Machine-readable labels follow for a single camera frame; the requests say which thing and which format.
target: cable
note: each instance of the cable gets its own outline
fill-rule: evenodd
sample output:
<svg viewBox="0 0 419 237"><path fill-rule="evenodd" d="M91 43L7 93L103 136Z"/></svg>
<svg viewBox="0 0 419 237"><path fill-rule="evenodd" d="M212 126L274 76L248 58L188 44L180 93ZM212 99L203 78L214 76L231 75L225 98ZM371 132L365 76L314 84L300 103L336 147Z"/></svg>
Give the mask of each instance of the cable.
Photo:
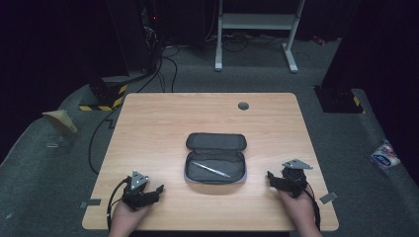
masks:
<svg viewBox="0 0 419 237"><path fill-rule="evenodd" d="M166 92L166 82L164 81L164 75L161 72L158 72L158 78L160 79L161 91Z"/></svg>
<svg viewBox="0 0 419 237"><path fill-rule="evenodd" d="M263 40L269 40L269 41L266 41L266 42L255 42L255 41L253 41L252 42L252 40L259 40L260 38L252 38L252 39L250 39L250 41L251 41L251 43L249 43L250 45L262 45L262 46L269 46L269 45L275 45L275 44L278 44L278 43L281 43L281 42L284 42L284 40L286 40L287 38L275 38L275 37L272 37L271 39L263 39Z"/></svg>
<svg viewBox="0 0 419 237"><path fill-rule="evenodd" d="M158 75L158 73L160 72L160 69L161 69L161 65L162 65L162 60L160 58L160 65L158 66L154 75L141 88L139 88L139 90L136 91L136 93L140 93L142 91L142 89L144 89Z"/></svg>
<svg viewBox="0 0 419 237"><path fill-rule="evenodd" d="M308 60L308 59L310 59L310 57L311 57L311 56L310 56L310 54L308 54L308 53L306 53L306 52L299 52L299 51L296 53L296 55L297 55L297 56L304 55L304 56L305 56L305 60Z"/></svg>
<svg viewBox="0 0 419 237"><path fill-rule="evenodd" d="M176 76L178 74L178 64L176 64L176 62L174 60L172 60L168 57L162 57L162 58L171 61L175 65L175 75L173 76L173 80L172 80L172 93L173 93L174 92L173 88L174 88L174 85L175 85Z"/></svg>
<svg viewBox="0 0 419 237"><path fill-rule="evenodd" d="M145 30L145 43L147 43L148 49L152 50L157 42L157 34L149 27L144 27Z"/></svg>
<svg viewBox="0 0 419 237"><path fill-rule="evenodd" d="M320 216L320 208L318 207L317 201L315 200L315 196L314 196L314 190L311 187L310 183L307 182L308 186L311 189L312 195L308 192L307 189L301 187L297 181L293 180L293 178L288 175L288 177L290 178L291 181L293 181L293 183L299 188L301 189L303 192L305 192L311 199L312 205L313 205L313 210L314 210L314 219L315 219L315 226L317 227L317 229L320 231L320 220L321 220L321 216Z"/></svg>
<svg viewBox="0 0 419 237"><path fill-rule="evenodd" d="M147 77L149 77L152 73L154 73L154 69L151 70L147 70L147 72L141 76L135 77L135 78L131 78L128 79L126 81L123 82L107 82L106 84L109 86L124 86L133 82L137 82L137 81L141 81Z"/></svg>
<svg viewBox="0 0 419 237"><path fill-rule="evenodd" d="M208 33L208 34L207 34L207 36L206 36L206 40L209 38L210 33L212 32L212 28L213 28L213 25L214 25L214 22L215 22L215 13L216 13L216 1L215 1L215 0L213 0L212 23L211 23L211 25L210 25L209 33Z"/></svg>
<svg viewBox="0 0 419 237"><path fill-rule="evenodd" d="M164 56L164 57L171 57L171 56L174 56L174 55L176 55L176 54L178 54L180 51L181 51L181 48L180 48L180 46L178 46L178 45L173 45L173 46L166 46L165 48L163 48L163 50L162 50L162 54L163 54L163 51L164 50L166 50L166 49L168 49L168 48L173 48L173 47L176 47L178 50L175 52L175 53L173 53L173 54L170 54L170 55L168 55L168 56Z"/></svg>
<svg viewBox="0 0 419 237"><path fill-rule="evenodd" d="M108 230L109 230L109 232L111 232L111 226L112 226L112 217L111 217L111 212L112 212L112 206L117 202L117 201L119 201L119 200L121 200L121 199L118 199L117 201L115 201L114 203L112 203L112 200L114 199L114 195L115 195L115 193L117 192L117 190L120 188L120 186L121 185L123 185L123 184L127 184L128 182L129 182L129 180L130 180L130 177L127 177L126 179L124 179L124 180L122 180L122 181L120 181L120 183L115 187L115 189L114 189L114 191L112 192L112 194L111 194L111 198L109 199L109 202L108 202L108 208L107 208L107 214L106 214L106 216L107 216L107 222L108 222Z"/></svg>
<svg viewBox="0 0 419 237"><path fill-rule="evenodd" d="M222 48L224 50L229 51L229 52L239 52L239 51L244 50L247 47L247 45L249 45L249 40L246 37L241 37L241 38L233 37L232 39L233 40L244 39L243 41L237 41L237 43L243 43L244 42L244 46L242 48L238 49L238 50L231 50L231 49L228 49L227 47L225 47L224 44L223 44Z"/></svg>
<svg viewBox="0 0 419 237"><path fill-rule="evenodd" d="M102 121L96 126L95 131L93 132L92 136L90 137L90 142L89 142L89 150L88 150L88 161L89 161L89 166L90 169L97 175L99 175L99 172L93 167L92 164L92 145L93 145L93 139L95 138L96 132L98 132L99 127L102 125L102 123L104 123L105 121L110 121L109 124L109 128L115 128L115 126L113 125L113 119L108 119L111 115L114 114L114 112L116 112L117 110L120 109L122 105L120 105L117 109L111 111L104 119L102 119Z"/></svg>

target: dark background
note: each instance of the dark background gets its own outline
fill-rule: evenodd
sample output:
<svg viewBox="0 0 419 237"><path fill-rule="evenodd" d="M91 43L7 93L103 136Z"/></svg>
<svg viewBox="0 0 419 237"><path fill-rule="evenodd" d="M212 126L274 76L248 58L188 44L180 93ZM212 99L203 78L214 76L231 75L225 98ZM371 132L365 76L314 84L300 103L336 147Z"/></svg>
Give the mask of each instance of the dark background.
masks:
<svg viewBox="0 0 419 237"><path fill-rule="evenodd" d="M288 10L295 1L267 2L268 10ZM341 85L350 78L349 87L366 91L387 138L417 183L414 172L419 153L418 3L361 1L354 17L359 2L307 0L296 38L311 40L314 35L326 41L343 38L334 64L345 70L332 78L333 83ZM63 0L0 4L3 109L0 159L3 160L28 125L41 117L41 112L56 110L87 81L68 48L67 9ZM208 5L210 1L203 0L202 6L197 7L207 6L205 11L212 11ZM259 1L225 1L225 5L226 10L232 11L267 11Z"/></svg>

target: forearm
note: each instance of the forearm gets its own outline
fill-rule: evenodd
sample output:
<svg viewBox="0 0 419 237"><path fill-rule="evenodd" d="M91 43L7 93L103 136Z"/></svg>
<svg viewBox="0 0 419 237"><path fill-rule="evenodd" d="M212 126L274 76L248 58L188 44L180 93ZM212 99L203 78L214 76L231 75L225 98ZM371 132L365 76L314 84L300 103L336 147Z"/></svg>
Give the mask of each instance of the forearm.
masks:
<svg viewBox="0 0 419 237"><path fill-rule="evenodd" d="M128 237L133 231L132 223L123 218L114 218L109 237Z"/></svg>
<svg viewBox="0 0 419 237"><path fill-rule="evenodd" d="M300 237L321 237L321 232L317 229L315 224L297 224L296 231Z"/></svg>

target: black equipment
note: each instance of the black equipment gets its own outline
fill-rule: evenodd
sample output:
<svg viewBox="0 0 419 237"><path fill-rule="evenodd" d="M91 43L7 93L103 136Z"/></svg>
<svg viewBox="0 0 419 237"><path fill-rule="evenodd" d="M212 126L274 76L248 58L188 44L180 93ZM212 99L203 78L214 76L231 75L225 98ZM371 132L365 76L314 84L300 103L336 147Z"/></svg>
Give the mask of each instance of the black equipment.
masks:
<svg viewBox="0 0 419 237"><path fill-rule="evenodd" d="M164 185L160 186L154 192L145 193L144 189L147 185L148 176L142 176L137 171L132 171L132 177L128 176L126 179L122 180L112 192L111 198L109 199L108 209L107 209L107 219L108 219L108 229L111 232L112 218L112 200L117 190L122 184L126 184L124 188L123 197L119 200L122 200L129 208L132 210L137 210L140 207L159 202L160 195L163 193Z"/></svg>
<svg viewBox="0 0 419 237"><path fill-rule="evenodd" d="M164 42L160 5L154 0L66 0L65 6L70 51L89 83L80 110L115 110L126 84L156 70Z"/></svg>
<svg viewBox="0 0 419 237"><path fill-rule="evenodd" d="M288 192L292 198L298 198L301 192L308 194L312 200L315 225L320 230L320 209L318 208L317 202L315 201L314 192L311 195L307 190L309 183L306 180L304 169L312 169L312 166L305 164L302 161L294 159L292 161L283 164L285 166L282 171L283 177L275 177L271 172L268 171L268 179L271 187Z"/></svg>

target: human hand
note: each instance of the human hand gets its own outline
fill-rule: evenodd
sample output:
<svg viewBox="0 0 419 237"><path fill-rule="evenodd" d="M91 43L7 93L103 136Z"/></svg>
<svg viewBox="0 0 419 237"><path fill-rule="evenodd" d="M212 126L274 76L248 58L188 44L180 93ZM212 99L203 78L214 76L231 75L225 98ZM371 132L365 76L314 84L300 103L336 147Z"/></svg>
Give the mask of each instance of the human hand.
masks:
<svg viewBox="0 0 419 237"><path fill-rule="evenodd" d="M277 191L283 201L286 213L293 221L300 237L322 236L315 226L313 203L308 194L301 192L298 197L292 198L287 192Z"/></svg>
<svg viewBox="0 0 419 237"><path fill-rule="evenodd" d="M112 215L110 237L127 237L136 229L139 221L148 213L151 205L144 206L134 211L123 201L119 201Z"/></svg>

